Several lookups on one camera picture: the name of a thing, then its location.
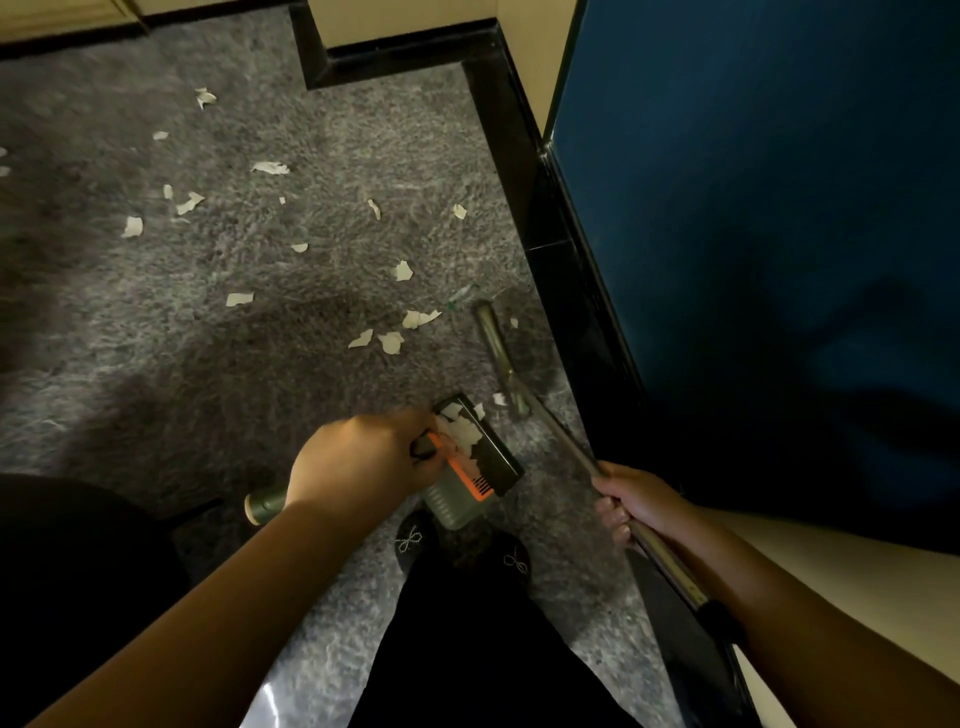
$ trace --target blue wall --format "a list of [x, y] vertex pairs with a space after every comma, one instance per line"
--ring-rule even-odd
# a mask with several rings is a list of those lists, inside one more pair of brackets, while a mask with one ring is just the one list
[[589, 0], [554, 143], [694, 499], [960, 551], [960, 3]]

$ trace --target shoe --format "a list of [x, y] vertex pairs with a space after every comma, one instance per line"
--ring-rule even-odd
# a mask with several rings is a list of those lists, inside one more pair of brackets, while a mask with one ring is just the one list
[[493, 541], [477, 567], [494, 578], [508, 578], [524, 592], [530, 588], [532, 569], [530, 553], [523, 542], [505, 531], [493, 534]]
[[423, 553], [439, 550], [440, 537], [428, 511], [414, 511], [403, 519], [396, 530], [394, 553], [404, 576], [410, 575], [414, 562]]

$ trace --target marble floor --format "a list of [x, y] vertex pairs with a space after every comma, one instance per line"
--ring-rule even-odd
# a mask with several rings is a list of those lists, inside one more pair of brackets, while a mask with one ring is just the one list
[[[215, 105], [200, 109], [200, 86]], [[491, 522], [530, 548], [533, 598], [644, 725], [681, 724], [588, 481], [492, 403], [469, 313], [405, 332], [397, 356], [347, 348], [473, 284], [518, 319], [518, 368], [583, 439], [459, 65], [307, 91], [275, 8], [0, 63], [0, 109], [0, 470], [77, 477], [158, 518], [226, 498], [174, 534], [199, 580], [251, 535], [239, 498], [282, 479], [318, 425], [465, 391], [527, 472]], [[290, 174], [252, 172], [260, 160]], [[188, 191], [206, 199], [178, 222]], [[139, 237], [121, 237], [128, 215]], [[414, 275], [397, 282], [402, 259]], [[231, 292], [254, 299], [227, 308]], [[400, 516], [278, 659], [279, 725], [347, 723], [402, 585]]]

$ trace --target black pants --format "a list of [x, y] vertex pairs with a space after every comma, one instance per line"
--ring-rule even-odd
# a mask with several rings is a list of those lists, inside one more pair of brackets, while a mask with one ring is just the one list
[[429, 553], [403, 585], [350, 726], [408, 723], [637, 727], [517, 584]]

